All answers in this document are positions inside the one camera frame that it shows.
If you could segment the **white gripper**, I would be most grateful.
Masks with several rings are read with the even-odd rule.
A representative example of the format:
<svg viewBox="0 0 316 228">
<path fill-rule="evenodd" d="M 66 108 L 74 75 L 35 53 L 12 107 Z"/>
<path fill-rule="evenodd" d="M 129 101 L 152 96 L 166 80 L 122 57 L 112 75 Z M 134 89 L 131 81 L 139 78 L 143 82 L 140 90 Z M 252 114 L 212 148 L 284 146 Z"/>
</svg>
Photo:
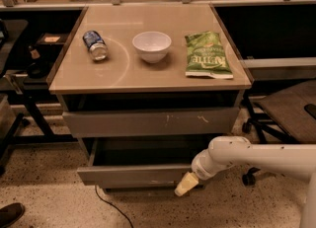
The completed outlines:
<svg viewBox="0 0 316 228">
<path fill-rule="evenodd" d="M 219 172 L 228 170 L 233 164 L 220 164 L 215 161 L 207 149 L 199 152 L 192 161 L 192 172 L 187 172 L 174 190 L 175 195 L 182 196 L 198 185 L 198 179 L 208 180 Z"/>
</svg>

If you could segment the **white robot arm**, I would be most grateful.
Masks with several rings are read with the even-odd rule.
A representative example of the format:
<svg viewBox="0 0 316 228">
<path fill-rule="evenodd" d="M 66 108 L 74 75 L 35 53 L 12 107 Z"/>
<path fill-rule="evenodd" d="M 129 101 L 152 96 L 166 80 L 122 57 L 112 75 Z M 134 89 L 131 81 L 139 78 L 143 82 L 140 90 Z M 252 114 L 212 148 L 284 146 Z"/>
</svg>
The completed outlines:
<svg viewBox="0 0 316 228">
<path fill-rule="evenodd" d="M 185 173 L 175 194 L 182 196 L 199 180 L 206 181 L 221 171 L 244 164 L 308 182 L 299 228 L 316 228 L 315 144 L 252 144 L 242 136 L 215 137 L 194 157 L 192 170 Z"/>
</svg>

